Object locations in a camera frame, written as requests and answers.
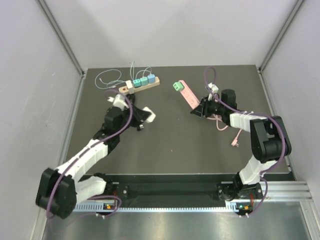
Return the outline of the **pink power strip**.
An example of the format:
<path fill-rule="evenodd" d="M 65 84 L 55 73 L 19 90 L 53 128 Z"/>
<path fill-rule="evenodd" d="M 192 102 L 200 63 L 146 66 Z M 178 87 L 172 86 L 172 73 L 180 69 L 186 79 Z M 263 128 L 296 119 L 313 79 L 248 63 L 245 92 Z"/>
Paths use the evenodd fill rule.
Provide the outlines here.
<path fill-rule="evenodd" d="M 186 84 L 184 80 L 179 80 L 178 82 L 182 85 L 182 87 L 178 91 L 189 104 L 191 109 L 194 110 L 200 104 L 199 99 L 192 92 L 192 90 L 189 88 L 189 86 Z"/>

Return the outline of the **white square charger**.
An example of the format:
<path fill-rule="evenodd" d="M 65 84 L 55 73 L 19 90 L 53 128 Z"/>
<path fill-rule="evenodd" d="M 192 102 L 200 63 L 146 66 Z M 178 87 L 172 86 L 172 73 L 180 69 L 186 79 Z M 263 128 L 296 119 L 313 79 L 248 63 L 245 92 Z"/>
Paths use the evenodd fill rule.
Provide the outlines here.
<path fill-rule="evenodd" d="M 149 113 L 149 116 L 145 121 L 147 123 L 152 123 L 156 118 L 156 114 L 147 106 L 145 106 L 142 110 Z"/>

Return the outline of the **white honor charger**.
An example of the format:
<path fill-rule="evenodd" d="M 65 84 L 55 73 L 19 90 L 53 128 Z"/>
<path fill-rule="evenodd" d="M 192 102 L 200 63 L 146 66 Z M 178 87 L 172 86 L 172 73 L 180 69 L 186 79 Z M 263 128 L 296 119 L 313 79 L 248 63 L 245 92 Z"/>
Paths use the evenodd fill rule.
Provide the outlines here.
<path fill-rule="evenodd" d="M 133 85 L 132 81 L 131 80 L 127 80 L 125 82 L 125 84 L 126 84 L 126 88 L 127 88 L 128 93 L 129 94 L 134 94 L 135 88 L 134 88 L 134 85 Z"/>

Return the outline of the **beige wooden power strip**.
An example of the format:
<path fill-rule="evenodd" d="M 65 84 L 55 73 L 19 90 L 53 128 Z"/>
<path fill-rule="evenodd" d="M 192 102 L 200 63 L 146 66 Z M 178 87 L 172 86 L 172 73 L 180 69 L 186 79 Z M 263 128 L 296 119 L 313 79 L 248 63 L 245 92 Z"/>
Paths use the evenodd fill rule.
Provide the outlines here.
<path fill-rule="evenodd" d="M 153 88 L 153 87 L 156 87 L 156 86 L 159 86 L 160 85 L 160 79 L 156 76 L 155 77 L 155 83 L 152 83 L 152 84 L 148 84 L 148 85 L 145 85 L 145 86 L 141 86 L 141 87 L 138 87 L 138 88 L 135 88 L 134 87 L 134 93 L 138 93 L 138 92 L 141 92 L 141 91 L 144 91 L 144 90 L 147 90 L 147 89 L 150 89 L 150 88 Z M 118 89 L 118 91 L 122 94 L 129 94 L 128 93 L 128 89 L 127 89 L 127 86 L 122 86 Z"/>

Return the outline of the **green charger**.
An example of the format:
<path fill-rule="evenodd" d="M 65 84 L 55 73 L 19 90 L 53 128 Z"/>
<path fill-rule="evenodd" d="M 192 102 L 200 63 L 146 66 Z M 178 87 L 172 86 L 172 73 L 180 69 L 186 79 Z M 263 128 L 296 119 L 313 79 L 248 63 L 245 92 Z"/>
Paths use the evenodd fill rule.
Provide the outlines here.
<path fill-rule="evenodd" d="M 181 92 L 185 88 L 181 81 L 174 82 L 172 86 L 177 92 Z"/>

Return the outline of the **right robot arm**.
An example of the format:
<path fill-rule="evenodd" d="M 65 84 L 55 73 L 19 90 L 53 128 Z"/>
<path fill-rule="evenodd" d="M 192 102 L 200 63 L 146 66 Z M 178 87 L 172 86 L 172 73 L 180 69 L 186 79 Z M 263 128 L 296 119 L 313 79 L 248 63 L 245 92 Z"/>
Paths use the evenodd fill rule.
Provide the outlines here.
<path fill-rule="evenodd" d="M 248 163 L 231 184 L 219 185 L 219 196 L 226 201 L 255 194 L 264 174 L 292 151 L 282 118 L 239 110 L 234 90 L 223 90 L 221 98 L 208 95 L 195 101 L 191 114 L 207 119 L 216 115 L 227 126 L 250 134 L 252 156 Z"/>

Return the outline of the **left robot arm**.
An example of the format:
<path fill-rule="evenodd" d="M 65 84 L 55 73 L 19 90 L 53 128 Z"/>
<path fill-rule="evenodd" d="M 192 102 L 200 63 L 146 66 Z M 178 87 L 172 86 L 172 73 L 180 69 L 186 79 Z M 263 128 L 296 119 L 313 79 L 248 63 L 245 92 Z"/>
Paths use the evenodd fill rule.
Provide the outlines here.
<path fill-rule="evenodd" d="M 116 148 L 123 131 L 130 127 L 138 129 L 155 118 L 156 114 L 148 107 L 110 107 L 101 128 L 79 153 L 57 168 L 43 171 L 35 204 L 49 214 L 65 219 L 77 204 L 97 195 L 109 198 L 114 187 L 101 174 L 86 180 L 82 177 Z"/>

